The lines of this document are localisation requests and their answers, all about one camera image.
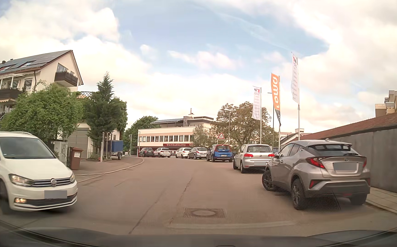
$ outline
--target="blue car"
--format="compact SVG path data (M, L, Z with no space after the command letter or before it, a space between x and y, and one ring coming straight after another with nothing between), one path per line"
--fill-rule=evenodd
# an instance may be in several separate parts
M206 161L215 162L216 160L232 162L234 154L230 150L230 146L226 144L214 144L208 149Z

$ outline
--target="curb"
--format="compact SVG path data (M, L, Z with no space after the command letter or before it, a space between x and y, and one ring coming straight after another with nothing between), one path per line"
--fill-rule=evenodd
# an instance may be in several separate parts
M389 211L389 212L394 213L394 214L397 215L397 210L391 209L391 208L389 208L389 207L385 207L385 206L383 206L383 205L379 205L379 204L377 204L377 203L375 203L375 202L371 202L371 201L367 200L367 201L366 201L366 204L367 204L367 205L374 206L374 207L378 207L378 208L381 208L381 209L384 209L384 210L386 210L386 211Z
M142 158L139 158L139 159L141 159L141 162L139 162L139 163L137 163L137 164L134 164L134 165L132 165L132 166L128 166L128 167L125 167L125 168L118 169L118 170L108 171L108 172L103 172L103 173L78 174L78 175L75 175L75 176L95 176L95 175L98 175L98 176L96 176L96 177L101 177L101 176L106 175L106 174L110 174L110 173L114 173L114 172L117 172L117 171L126 170L126 169L128 169L128 168L132 168L132 167L141 165L141 164L144 162L144 159L142 159ZM90 177L90 178L88 178L88 179L79 181L79 183L84 182L84 181L87 181L87 180L89 180L89 179L96 178L96 177Z

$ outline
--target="car headlight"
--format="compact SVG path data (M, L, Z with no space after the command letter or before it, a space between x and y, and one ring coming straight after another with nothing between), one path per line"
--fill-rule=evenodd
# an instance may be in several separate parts
M72 175L71 175L69 181L70 181L71 183L75 182L75 175L74 175L74 173L72 173Z
M15 174L9 174L9 180L15 185L20 186L31 186L34 184L34 181L28 178L20 177Z

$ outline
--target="balcony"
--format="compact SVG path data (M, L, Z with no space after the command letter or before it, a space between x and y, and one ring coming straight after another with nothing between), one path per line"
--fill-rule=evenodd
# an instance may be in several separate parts
M2 88L0 89L0 100L15 100L21 93L22 91L16 88Z
M54 82L57 82L64 87L76 87L78 85L78 78L66 71L56 72Z

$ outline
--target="blurred license plate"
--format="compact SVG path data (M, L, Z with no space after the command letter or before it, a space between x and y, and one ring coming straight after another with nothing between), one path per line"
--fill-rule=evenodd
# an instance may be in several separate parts
M67 190L45 190L45 199L66 199Z
M333 167L335 171L356 171L356 162L334 162Z

